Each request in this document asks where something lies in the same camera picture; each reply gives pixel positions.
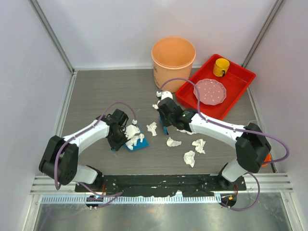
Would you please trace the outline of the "curved paper scrap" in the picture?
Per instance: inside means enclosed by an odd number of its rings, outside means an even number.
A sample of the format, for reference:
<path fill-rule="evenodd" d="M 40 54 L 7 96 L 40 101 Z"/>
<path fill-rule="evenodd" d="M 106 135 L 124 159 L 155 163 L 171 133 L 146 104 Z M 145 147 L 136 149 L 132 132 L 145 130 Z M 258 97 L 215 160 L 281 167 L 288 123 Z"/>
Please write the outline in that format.
<path fill-rule="evenodd" d="M 142 144 L 144 140 L 144 134 L 140 133 L 139 135 L 133 136 L 128 142 L 125 143 L 125 146 L 133 151 L 136 150 L 138 144 Z"/>

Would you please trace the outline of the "blue hand brush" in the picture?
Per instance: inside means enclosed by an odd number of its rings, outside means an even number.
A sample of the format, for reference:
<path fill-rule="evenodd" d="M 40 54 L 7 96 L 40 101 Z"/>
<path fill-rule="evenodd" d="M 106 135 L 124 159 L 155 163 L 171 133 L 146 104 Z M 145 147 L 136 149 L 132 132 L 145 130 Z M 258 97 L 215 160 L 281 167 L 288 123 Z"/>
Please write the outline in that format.
<path fill-rule="evenodd" d="M 163 120 L 162 120 L 161 116 L 159 116 L 159 121 L 160 121 L 160 123 L 161 123 L 161 125 L 162 125 L 162 129 L 163 129 L 164 134 L 165 134 L 165 135 L 168 135 L 169 132 L 168 132 L 166 126 L 164 126 L 164 123 L 163 123 Z"/>

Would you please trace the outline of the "blue dustpan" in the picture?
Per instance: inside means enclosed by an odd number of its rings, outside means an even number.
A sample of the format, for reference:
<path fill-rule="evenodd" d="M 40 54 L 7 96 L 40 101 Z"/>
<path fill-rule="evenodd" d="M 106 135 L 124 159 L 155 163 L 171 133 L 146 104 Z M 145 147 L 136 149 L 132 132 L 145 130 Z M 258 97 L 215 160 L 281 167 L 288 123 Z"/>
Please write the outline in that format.
<path fill-rule="evenodd" d="M 136 148 L 136 150 L 139 150 L 139 149 L 141 149 L 141 148 L 145 148 L 145 147 L 148 147 L 149 146 L 149 143 L 148 143 L 148 141 L 147 141 L 147 139 L 144 137 L 144 140 L 143 140 L 143 143 L 142 144 L 138 144 L 138 146 L 137 146 L 137 148 Z"/>

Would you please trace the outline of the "red plastic tray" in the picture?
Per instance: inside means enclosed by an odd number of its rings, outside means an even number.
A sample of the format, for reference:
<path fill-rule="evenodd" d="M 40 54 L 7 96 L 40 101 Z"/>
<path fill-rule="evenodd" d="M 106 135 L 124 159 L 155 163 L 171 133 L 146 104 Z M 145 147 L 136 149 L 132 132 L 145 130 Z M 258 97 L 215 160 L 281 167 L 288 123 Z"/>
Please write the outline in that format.
<path fill-rule="evenodd" d="M 212 118 L 222 120 L 237 103 L 256 75 L 230 62 L 223 77 L 213 74 L 215 61 L 221 58 L 214 54 L 190 78 L 200 91 L 200 111 Z"/>

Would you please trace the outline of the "orange plastic bowl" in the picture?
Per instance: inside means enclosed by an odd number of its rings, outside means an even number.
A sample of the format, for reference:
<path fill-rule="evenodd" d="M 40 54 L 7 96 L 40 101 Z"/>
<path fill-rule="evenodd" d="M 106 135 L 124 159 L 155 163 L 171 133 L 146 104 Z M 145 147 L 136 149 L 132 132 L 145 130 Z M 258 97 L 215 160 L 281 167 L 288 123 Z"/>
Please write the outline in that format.
<path fill-rule="evenodd" d="M 262 167 L 265 167 L 269 161 L 271 161 L 271 154 L 269 153 L 266 157 L 266 159 L 264 160 L 263 164 L 262 164 Z"/>

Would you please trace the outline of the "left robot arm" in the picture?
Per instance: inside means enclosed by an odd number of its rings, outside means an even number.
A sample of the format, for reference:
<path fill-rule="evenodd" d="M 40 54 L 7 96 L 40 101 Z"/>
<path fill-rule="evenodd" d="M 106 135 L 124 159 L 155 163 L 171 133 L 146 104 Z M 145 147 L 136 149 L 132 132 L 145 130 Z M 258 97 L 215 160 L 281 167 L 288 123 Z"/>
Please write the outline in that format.
<path fill-rule="evenodd" d="M 84 183 L 92 192 L 102 188 L 102 173 L 78 163 L 79 155 L 98 140 L 106 138 L 111 150 L 118 151 L 127 141 L 125 135 L 128 116 L 115 109 L 112 114 L 97 117 L 82 130 L 49 139 L 39 164 L 39 171 L 55 180 L 56 189 L 71 182 Z"/>

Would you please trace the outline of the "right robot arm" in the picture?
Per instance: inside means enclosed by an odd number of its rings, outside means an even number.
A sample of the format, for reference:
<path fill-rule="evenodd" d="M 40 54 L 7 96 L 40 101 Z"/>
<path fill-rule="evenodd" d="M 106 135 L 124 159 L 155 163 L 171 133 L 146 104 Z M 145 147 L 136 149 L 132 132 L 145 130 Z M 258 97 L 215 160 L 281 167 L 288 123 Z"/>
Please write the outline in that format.
<path fill-rule="evenodd" d="M 195 109 L 183 110 L 169 97 L 159 101 L 157 110 L 163 126 L 207 135 L 235 149 L 236 158 L 218 174 L 217 183 L 223 190 L 230 189 L 247 172 L 258 173 L 271 150 L 267 139 L 258 134 L 261 129 L 256 124 L 238 126 L 205 116 Z"/>

